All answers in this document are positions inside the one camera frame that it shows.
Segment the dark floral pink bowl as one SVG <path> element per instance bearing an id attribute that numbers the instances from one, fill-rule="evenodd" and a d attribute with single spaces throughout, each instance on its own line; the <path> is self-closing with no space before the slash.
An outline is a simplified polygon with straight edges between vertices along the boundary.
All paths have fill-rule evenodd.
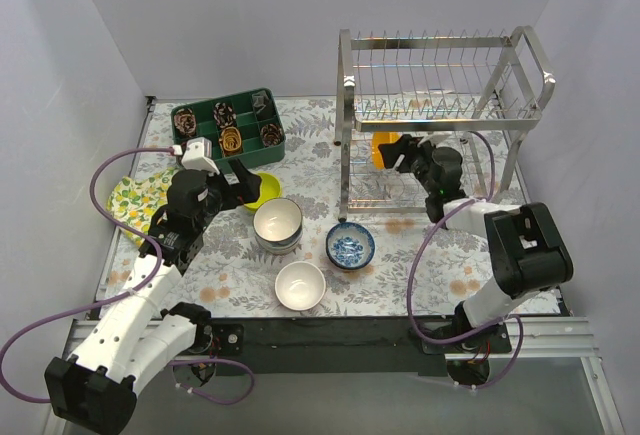
<path id="1" fill-rule="evenodd" d="M 329 258 L 329 261 L 334 267 L 344 272 L 356 272 L 368 267 L 371 264 L 371 260 L 365 260 L 364 263 L 360 263 L 358 265 L 343 264 L 333 258 Z"/>

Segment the blue floral white bowl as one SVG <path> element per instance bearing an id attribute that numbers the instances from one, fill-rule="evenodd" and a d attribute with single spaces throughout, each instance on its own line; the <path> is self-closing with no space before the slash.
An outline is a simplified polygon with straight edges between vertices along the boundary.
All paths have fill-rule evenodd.
<path id="1" fill-rule="evenodd" d="M 327 257 L 343 264 L 358 265 L 365 260 L 372 261 L 375 249 L 372 234 L 364 226 L 354 222 L 334 225 L 325 239 Z"/>

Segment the dark floral rolled tie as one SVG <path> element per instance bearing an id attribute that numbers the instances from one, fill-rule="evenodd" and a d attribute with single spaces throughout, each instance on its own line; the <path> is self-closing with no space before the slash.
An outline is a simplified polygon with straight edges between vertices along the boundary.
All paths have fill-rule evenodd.
<path id="1" fill-rule="evenodd" d="M 213 118 L 219 130 L 237 125 L 237 115 L 233 107 L 225 102 L 214 104 Z"/>

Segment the green compartment tray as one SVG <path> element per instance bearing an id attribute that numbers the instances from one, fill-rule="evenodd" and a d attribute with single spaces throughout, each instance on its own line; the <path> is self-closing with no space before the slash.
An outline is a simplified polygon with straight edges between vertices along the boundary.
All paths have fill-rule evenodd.
<path id="1" fill-rule="evenodd" d="M 203 137 L 220 171 L 239 160 L 248 169 L 281 161 L 286 136 L 272 92 L 258 88 L 179 106 L 170 115 L 173 139 L 185 146 Z"/>

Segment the dark grey rolled tie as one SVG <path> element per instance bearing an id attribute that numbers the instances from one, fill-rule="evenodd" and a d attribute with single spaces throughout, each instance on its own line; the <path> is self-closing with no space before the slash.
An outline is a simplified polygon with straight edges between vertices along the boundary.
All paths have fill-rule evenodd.
<path id="1" fill-rule="evenodd" d="M 266 89 L 254 92 L 251 98 L 253 112 L 257 119 L 266 120 L 273 117 L 273 101 Z"/>

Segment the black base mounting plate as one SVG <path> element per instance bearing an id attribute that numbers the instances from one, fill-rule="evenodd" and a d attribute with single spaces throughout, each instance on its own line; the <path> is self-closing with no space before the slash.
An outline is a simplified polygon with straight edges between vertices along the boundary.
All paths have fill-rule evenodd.
<path id="1" fill-rule="evenodd" d="M 256 374 L 405 372 L 444 377 L 446 360 L 475 347 L 429 346 L 405 317 L 212 318 L 207 354 L 233 359 Z"/>

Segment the steel two-tier dish rack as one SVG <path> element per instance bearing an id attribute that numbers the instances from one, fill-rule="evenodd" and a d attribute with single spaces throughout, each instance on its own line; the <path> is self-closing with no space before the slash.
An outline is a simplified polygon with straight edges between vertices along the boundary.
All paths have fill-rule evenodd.
<path id="1" fill-rule="evenodd" d="M 429 35 L 339 33 L 334 143 L 340 149 L 338 219 L 415 213 L 414 179 L 378 170 L 377 133 L 440 135 L 461 151 L 462 187 L 484 195 L 522 188 L 517 157 L 556 88 L 533 27 Z"/>

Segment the teal bowl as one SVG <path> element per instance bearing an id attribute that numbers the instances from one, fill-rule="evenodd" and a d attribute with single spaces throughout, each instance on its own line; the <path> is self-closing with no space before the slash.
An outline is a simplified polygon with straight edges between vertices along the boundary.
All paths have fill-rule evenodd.
<path id="1" fill-rule="evenodd" d="M 301 239 L 302 210 L 288 198 L 271 199 L 255 212 L 253 229 L 257 243 L 263 249 L 284 255 L 293 251 Z"/>

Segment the floral table mat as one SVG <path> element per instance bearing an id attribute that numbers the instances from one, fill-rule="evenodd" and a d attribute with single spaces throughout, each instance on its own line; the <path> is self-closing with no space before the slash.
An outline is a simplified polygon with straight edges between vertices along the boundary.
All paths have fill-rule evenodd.
<path id="1" fill-rule="evenodd" d="M 302 316 L 405 316 L 410 266 L 431 223 L 424 214 L 352 214 L 373 235 L 376 250 L 371 264 L 356 272 L 334 267 L 325 239 L 337 223 L 340 149 L 333 146 L 333 98 L 276 99 L 283 124 L 285 156 L 257 171 L 276 176 L 282 196 L 296 202 L 303 213 L 303 232 L 297 247 L 283 256 L 263 250 L 255 238 L 253 213 L 245 208 L 218 215 L 204 236 L 204 247 L 180 284 L 163 300 L 197 303 L 217 317 L 291 316 L 277 300 L 278 272 L 294 261 L 321 269 L 326 292 L 319 305 Z M 142 154 L 132 179 L 145 179 L 177 167 L 162 154 Z M 120 291 L 133 268 L 141 239 L 124 232 L 119 239 L 104 297 Z M 462 231 L 438 230 L 424 252 L 415 276 L 413 310 L 417 315 L 451 314 L 459 301 L 474 294 L 491 278 L 484 239 Z"/>

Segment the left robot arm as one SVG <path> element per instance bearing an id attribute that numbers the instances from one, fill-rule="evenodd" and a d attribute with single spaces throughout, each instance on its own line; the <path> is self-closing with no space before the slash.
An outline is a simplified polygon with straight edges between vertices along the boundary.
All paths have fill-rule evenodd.
<path id="1" fill-rule="evenodd" d="M 210 162 L 177 172 L 151 218 L 129 280 L 86 339 L 44 378 L 54 414 L 97 434 L 119 434 L 146 385 L 177 355 L 212 355 L 219 343 L 211 313 L 164 298 L 203 246 L 214 217 L 259 198 L 261 179 L 241 162 L 229 183 Z"/>

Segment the yellow black rolled tie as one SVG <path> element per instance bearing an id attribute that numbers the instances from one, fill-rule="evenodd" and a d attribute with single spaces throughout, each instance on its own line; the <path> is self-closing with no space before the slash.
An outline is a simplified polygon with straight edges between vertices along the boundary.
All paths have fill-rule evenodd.
<path id="1" fill-rule="evenodd" d="M 219 145 L 225 157 L 243 153 L 243 139 L 240 130 L 231 126 L 220 132 Z"/>

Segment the pink brown rolled tie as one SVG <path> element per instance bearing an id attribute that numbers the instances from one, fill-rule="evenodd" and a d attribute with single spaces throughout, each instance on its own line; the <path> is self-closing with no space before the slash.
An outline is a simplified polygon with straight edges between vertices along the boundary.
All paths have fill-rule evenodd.
<path id="1" fill-rule="evenodd" d="M 193 137 L 197 132 L 197 121 L 191 108 L 180 108 L 173 115 L 173 123 L 180 137 Z"/>

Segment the lemon print cloth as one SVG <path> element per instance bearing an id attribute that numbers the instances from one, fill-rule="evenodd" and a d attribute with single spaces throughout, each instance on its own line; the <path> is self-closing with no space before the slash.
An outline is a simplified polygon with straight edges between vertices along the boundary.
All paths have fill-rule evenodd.
<path id="1" fill-rule="evenodd" d="M 124 177 L 113 189 L 106 210 L 119 222 L 147 234 L 158 208 L 167 203 L 167 191 L 177 167 L 169 167 L 145 179 Z"/>

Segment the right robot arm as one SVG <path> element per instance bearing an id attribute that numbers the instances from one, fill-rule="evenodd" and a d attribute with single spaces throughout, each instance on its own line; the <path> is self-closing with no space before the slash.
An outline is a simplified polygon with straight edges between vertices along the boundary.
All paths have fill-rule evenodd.
<path id="1" fill-rule="evenodd" d="M 434 224 L 427 241 L 447 228 L 488 243 L 492 276 L 458 304 L 448 325 L 429 331 L 409 320 L 425 343 L 475 352 L 515 308 L 572 279 L 573 261 L 545 204 L 501 205 L 467 196 L 461 184 L 463 157 L 451 147 L 405 134 L 378 150 L 385 168 L 413 175 L 426 190 L 426 212 Z"/>

